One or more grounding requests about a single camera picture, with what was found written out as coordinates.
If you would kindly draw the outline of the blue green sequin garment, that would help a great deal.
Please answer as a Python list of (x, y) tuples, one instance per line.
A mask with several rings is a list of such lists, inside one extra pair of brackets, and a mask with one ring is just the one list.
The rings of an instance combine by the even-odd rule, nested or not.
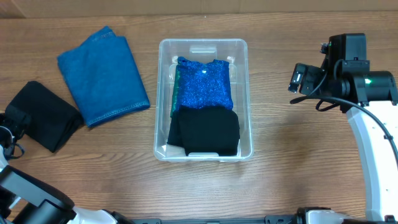
[(183, 106), (193, 109), (207, 106), (233, 109), (229, 62), (214, 59), (201, 63), (179, 57), (170, 114), (173, 115)]

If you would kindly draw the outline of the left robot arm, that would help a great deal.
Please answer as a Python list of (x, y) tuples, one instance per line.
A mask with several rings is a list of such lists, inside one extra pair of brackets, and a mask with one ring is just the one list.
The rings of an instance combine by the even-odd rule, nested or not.
[(117, 212), (78, 208), (63, 192), (9, 165), (31, 116), (14, 106), (1, 114), (1, 223), (123, 224), (133, 221)]

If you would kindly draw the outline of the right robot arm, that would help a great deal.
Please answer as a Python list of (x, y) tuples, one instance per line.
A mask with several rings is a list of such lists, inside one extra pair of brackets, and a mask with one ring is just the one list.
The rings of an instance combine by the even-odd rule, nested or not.
[(363, 33), (333, 35), (320, 67), (297, 63), (288, 90), (319, 112), (339, 108), (353, 131), (366, 190), (364, 220), (329, 208), (301, 208), (295, 223), (397, 223), (397, 85), (389, 71), (372, 71)]

